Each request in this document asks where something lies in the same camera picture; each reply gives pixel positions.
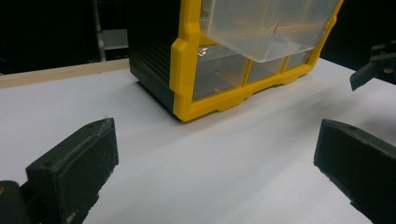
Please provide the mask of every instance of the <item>storage organizer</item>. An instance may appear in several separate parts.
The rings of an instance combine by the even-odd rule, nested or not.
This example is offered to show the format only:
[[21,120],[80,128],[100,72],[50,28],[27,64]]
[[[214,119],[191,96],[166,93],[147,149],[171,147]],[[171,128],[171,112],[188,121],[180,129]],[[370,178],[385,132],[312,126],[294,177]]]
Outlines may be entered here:
[[179,119],[313,69],[343,0],[170,0],[131,7],[131,73]]

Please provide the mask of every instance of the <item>black object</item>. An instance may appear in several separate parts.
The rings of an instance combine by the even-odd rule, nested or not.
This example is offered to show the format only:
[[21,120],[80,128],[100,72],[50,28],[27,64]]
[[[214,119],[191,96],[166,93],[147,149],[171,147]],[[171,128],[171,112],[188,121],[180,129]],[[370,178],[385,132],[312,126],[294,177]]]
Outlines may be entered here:
[[20,188],[0,181],[0,223],[82,223],[118,163],[114,119],[83,126],[30,164]]
[[374,223],[396,223],[396,147],[324,119],[314,164]]
[[350,77],[352,90],[364,85],[372,78],[396,84],[396,40],[387,44],[372,46],[369,63]]

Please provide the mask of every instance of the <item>yellow plastic frame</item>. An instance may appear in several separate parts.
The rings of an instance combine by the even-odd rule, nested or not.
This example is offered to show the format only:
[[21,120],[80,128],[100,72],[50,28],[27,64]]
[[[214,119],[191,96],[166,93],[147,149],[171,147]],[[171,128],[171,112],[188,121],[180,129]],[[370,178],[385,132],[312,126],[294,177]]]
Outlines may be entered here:
[[262,91],[278,85],[287,85],[298,77],[310,72],[320,55],[324,43],[334,27],[336,15],[343,3],[339,0],[324,35],[312,50],[306,64],[285,71],[290,56],[286,57],[281,71],[260,81],[248,83],[248,73],[252,61],[248,61],[247,69],[241,86],[194,102],[192,100],[197,52],[200,45],[214,42],[201,34],[200,13],[201,0],[181,0],[178,38],[171,49],[170,89],[175,93],[173,113],[183,121],[199,118],[213,111],[223,111],[241,104],[257,91]]

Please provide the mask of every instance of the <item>white tabletop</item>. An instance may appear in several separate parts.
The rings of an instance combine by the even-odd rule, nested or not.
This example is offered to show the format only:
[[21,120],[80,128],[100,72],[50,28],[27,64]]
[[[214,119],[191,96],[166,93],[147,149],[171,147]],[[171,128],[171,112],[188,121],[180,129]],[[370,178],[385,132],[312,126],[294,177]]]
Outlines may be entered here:
[[396,87],[356,91],[319,59],[307,76],[182,123],[128,69],[0,90],[0,179],[83,125],[115,119],[120,164],[84,223],[371,223],[314,166],[322,119],[396,145]]

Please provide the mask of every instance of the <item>black plastic block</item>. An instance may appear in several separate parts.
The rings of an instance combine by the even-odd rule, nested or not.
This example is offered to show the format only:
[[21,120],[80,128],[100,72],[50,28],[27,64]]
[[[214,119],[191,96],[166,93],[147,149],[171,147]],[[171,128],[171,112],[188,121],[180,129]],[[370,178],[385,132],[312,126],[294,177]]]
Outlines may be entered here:
[[314,164],[374,223],[396,223],[396,147],[324,119]]

